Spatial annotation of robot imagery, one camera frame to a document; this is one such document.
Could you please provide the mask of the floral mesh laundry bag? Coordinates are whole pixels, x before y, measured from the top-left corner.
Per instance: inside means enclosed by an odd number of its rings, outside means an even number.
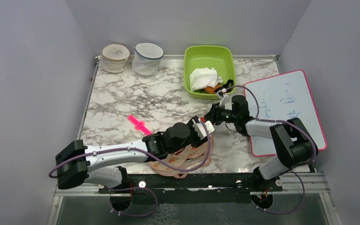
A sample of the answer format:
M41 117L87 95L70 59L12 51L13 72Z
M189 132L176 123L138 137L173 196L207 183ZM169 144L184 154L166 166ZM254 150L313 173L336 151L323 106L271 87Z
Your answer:
M205 159L207 150L207 143L204 143L197 148L188 145L182 151L178 151L175 154L169 154L166 159L163 159L163 161L168 163L172 167L176 167L179 169L191 169L201 164L201 162ZM154 170L154 172L161 176L183 179L188 175L188 172L176 171L163 165L158 161L149 162L148 164L151 169Z

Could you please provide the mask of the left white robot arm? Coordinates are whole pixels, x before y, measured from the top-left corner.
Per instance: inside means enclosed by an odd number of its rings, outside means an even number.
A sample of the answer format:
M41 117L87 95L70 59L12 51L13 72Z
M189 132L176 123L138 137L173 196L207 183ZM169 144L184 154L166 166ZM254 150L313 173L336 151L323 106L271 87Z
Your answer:
M49 172L57 179L59 189L71 189L93 183L91 173L97 169L123 163L145 163L163 160L187 146L210 143L215 131L210 121L176 123L164 132L147 135L130 143L109 146L87 146L74 140L55 157L56 166Z

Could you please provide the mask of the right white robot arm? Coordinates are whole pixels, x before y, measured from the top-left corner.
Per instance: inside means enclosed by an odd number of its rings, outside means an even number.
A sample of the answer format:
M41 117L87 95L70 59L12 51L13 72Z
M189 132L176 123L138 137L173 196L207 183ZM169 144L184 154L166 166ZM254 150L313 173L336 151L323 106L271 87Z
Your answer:
M252 117L246 98L232 97L230 110L213 104L204 118L213 125L232 123L236 132L248 137L263 137L272 140L276 154L269 161L253 170L252 186L263 191L270 180L293 168L312 162L318 148L299 118L268 120Z

